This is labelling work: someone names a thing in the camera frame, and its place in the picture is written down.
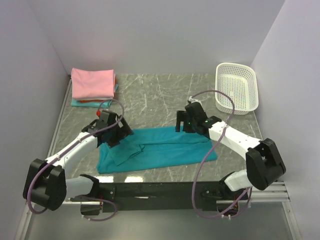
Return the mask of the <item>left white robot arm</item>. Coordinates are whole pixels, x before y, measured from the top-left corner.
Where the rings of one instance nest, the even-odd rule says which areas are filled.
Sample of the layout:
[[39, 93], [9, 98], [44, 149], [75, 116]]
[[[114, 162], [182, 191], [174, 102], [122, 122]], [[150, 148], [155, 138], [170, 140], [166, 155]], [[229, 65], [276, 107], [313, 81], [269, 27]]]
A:
[[22, 196], [28, 205], [33, 203], [46, 210], [57, 210], [64, 200], [84, 196], [94, 201], [100, 196], [100, 182], [96, 177], [82, 174], [67, 179], [66, 175], [89, 152], [106, 144], [112, 148], [133, 135], [122, 115], [102, 110], [98, 118], [85, 126], [78, 136], [62, 150], [46, 158], [35, 159], [29, 165]]

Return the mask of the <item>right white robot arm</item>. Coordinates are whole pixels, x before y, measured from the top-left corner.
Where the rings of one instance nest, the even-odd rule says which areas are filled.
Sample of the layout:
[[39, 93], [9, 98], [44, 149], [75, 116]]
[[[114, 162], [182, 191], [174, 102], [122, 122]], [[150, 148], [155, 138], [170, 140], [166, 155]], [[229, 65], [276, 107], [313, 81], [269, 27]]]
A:
[[264, 191], [286, 173], [286, 167], [276, 143], [246, 135], [216, 116], [208, 117], [199, 102], [191, 102], [176, 113], [176, 132], [197, 133], [220, 142], [240, 155], [244, 170], [227, 174], [218, 183], [218, 196], [230, 200], [237, 191], [255, 187]]

